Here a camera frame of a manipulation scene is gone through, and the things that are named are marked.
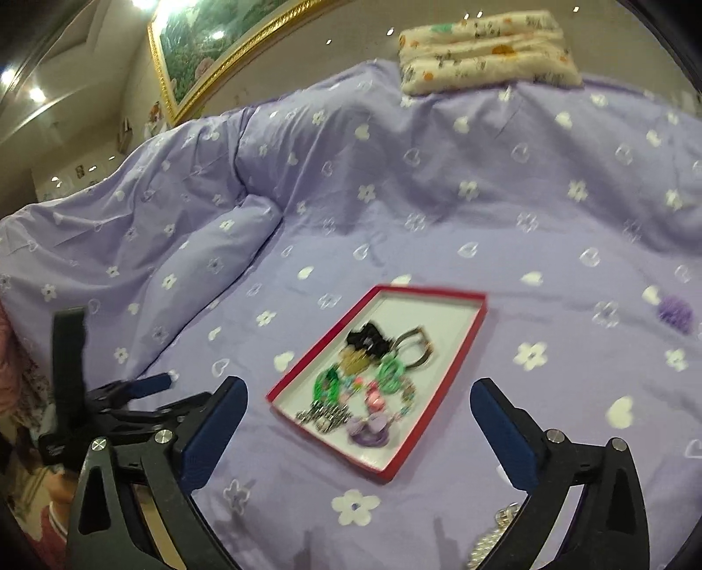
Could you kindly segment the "red shallow jewelry box tray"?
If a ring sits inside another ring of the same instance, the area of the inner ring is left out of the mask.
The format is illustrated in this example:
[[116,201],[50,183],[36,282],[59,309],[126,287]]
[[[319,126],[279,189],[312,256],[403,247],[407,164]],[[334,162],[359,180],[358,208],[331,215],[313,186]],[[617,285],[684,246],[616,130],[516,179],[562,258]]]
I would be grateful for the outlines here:
[[[418,444],[456,379],[488,312],[483,292],[446,287],[377,285],[357,302],[271,389],[266,400],[325,449],[381,481],[390,481]],[[391,342],[422,325],[434,355],[406,369],[390,352],[358,377],[344,377],[339,353],[346,335],[374,322]],[[390,437],[381,448],[350,441],[352,417],[384,412]]]

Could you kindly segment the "purple floral pillow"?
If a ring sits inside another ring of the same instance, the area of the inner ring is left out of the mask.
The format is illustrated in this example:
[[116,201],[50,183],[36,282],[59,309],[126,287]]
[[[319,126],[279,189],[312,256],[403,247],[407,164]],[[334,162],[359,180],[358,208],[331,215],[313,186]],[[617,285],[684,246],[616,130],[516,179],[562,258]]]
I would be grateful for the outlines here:
[[251,266],[282,221],[263,196],[246,196],[187,235],[138,291],[113,289],[117,313],[87,325],[90,386],[144,373],[181,330]]

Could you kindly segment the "purple flower hair clip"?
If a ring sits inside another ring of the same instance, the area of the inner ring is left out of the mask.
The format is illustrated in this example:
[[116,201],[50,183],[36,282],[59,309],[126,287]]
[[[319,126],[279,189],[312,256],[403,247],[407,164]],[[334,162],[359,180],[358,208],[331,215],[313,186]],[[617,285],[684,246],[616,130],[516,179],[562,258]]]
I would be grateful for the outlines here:
[[352,417],[345,426],[352,443],[363,448],[381,448],[389,441],[391,417],[377,412],[368,417]]

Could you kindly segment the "gold hair comb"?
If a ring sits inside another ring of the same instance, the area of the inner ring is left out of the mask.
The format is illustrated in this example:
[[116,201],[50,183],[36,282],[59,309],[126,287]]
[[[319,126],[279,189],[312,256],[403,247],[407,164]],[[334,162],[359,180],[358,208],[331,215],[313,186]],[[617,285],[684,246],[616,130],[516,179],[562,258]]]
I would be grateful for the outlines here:
[[345,347],[339,353],[339,369],[344,377],[358,377],[358,375],[361,375],[373,363],[374,359],[366,354],[365,350]]

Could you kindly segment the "dark metal bangle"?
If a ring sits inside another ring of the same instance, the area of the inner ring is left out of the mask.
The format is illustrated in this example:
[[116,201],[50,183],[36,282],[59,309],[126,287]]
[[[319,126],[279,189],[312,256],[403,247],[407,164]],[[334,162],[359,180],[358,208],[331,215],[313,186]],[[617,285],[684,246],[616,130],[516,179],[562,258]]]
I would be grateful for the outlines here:
[[434,344],[427,330],[418,325],[395,338],[391,344],[391,355],[400,360],[406,369],[420,368],[434,355]]

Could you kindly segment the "black hair scrunchie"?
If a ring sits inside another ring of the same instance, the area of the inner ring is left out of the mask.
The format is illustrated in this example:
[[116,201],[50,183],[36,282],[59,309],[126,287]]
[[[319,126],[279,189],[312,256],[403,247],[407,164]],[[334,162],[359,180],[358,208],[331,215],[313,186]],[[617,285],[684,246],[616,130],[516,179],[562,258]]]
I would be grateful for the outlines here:
[[382,360],[393,348],[393,342],[371,321],[363,324],[358,330],[351,330],[346,335],[346,344],[371,360]]

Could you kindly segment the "purple floral duvet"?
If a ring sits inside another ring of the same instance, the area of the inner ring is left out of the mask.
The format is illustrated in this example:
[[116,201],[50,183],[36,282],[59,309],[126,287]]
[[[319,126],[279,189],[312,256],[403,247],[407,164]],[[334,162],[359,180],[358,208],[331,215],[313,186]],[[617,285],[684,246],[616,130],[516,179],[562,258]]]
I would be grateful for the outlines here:
[[[491,377],[543,426],[619,436],[644,487],[651,564],[701,515],[701,123],[625,87],[519,83],[409,97],[393,63],[144,142],[100,183],[1,223],[1,304],[50,366],[51,321],[117,313],[190,232],[268,198],[251,266],[142,374],[170,397],[237,375],[250,404],[196,501],[246,569],[457,569],[518,501],[471,416]],[[407,463],[379,484],[290,426],[266,392],[378,284],[482,291],[488,315]]]

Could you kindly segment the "gold framed landscape painting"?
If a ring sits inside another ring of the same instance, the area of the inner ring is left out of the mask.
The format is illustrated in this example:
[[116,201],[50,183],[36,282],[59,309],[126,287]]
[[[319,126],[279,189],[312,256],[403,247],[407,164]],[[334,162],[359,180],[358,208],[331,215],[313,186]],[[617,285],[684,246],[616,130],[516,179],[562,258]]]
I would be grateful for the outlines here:
[[169,124],[190,119],[227,81],[334,0],[159,1],[147,40]]

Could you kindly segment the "folded cream patterned blanket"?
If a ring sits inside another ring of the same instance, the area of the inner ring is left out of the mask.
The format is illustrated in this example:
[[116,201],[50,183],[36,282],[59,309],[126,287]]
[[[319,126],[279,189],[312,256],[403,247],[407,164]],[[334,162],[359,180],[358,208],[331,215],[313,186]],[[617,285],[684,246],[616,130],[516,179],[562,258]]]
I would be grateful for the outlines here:
[[549,11],[409,28],[398,37],[401,89],[409,96],[514,82],[579,88],[583,79]]

